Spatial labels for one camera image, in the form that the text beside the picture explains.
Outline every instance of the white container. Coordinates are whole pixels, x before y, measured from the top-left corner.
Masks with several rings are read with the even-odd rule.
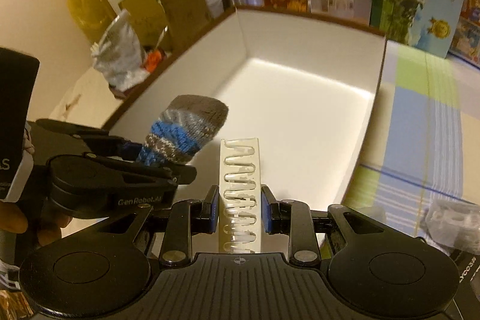
[[[177,95],[217,98],[229,116],[191,162],[197,178],[176,200],[203,199],[218,184],[221,139],[258,138],[262,182],[275,197],[326,210],[342,201],[357,163],[385,46],[379,32],[330,16],[231,9],[161,63],[105,128],[142,142]],[[217,252],[218,238],[206,236],[194,236],[194,253]],[[282,236],[262,238],[262,250],[287,250]]]

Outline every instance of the tablecloth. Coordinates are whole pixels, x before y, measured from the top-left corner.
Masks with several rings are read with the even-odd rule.
[[[389,42],[344,204],[381,206],[389,226],[432,244],[434,199],[480,203],[480,72]]]

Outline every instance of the white strip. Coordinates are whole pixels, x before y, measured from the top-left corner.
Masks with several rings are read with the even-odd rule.
[[[261,252],[262,208],[258,139],[221,141],[219,187],[219,252]]]

